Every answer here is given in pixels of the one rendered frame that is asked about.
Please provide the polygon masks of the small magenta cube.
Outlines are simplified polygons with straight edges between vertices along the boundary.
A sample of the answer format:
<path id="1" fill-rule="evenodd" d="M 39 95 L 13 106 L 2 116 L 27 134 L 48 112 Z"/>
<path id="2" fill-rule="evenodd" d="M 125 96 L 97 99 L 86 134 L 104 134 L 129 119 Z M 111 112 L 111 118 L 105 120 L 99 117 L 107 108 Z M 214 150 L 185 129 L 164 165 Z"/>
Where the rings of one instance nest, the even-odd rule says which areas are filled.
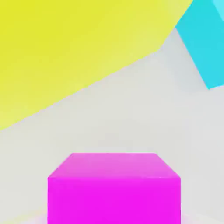
<path id="1" fill-rule="evenodd" d="M 48 177 L 47 224 L 181 224 L 181 178 L 154 153 L 73 153 Z"/>

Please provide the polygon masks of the large yellow box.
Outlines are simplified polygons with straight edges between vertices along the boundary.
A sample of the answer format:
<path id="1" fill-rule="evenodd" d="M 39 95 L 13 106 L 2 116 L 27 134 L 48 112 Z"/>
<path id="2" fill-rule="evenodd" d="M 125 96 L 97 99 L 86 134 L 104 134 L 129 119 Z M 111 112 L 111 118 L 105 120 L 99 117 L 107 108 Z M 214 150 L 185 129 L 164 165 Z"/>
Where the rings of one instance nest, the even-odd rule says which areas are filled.
<path id="1" fill-rule="evenodd" d="M 0 130 L 156 52 L 193 0 L 0 0 Z"/>

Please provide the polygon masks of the large cyan box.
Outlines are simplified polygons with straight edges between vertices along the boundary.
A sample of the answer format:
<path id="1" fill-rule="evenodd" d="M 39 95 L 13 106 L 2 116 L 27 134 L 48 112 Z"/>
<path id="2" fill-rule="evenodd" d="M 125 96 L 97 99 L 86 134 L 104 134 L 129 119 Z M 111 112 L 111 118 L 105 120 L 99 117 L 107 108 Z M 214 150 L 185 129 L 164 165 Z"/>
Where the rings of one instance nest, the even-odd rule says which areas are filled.
<path id="1" fill-rule="evenodd" d="M 207 88 L 224 85 L 224 0 L 193 0 L 176 29 Z"/>

